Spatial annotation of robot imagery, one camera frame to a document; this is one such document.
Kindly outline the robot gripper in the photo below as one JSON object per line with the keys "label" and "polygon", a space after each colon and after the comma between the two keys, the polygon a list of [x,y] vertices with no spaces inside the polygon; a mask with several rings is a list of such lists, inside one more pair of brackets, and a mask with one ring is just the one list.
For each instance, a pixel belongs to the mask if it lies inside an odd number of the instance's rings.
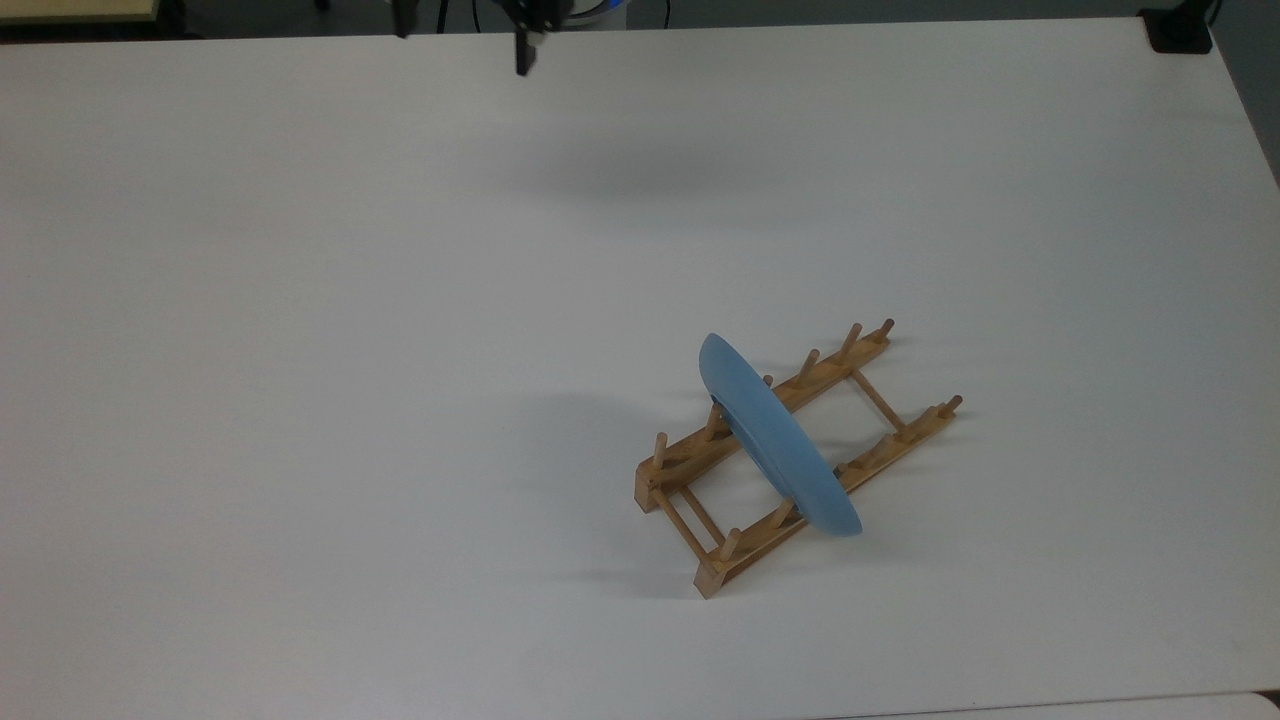
{"label": "robot gripper", "polygon": [[[517,28],[515,32],[515,68],[527,77],[538,59],[538,33],[561,32],[571,15],[571,1],[502,0],[500,8]],[[398,38],[413,33],[413,0],[393,0],[393,27]]]}

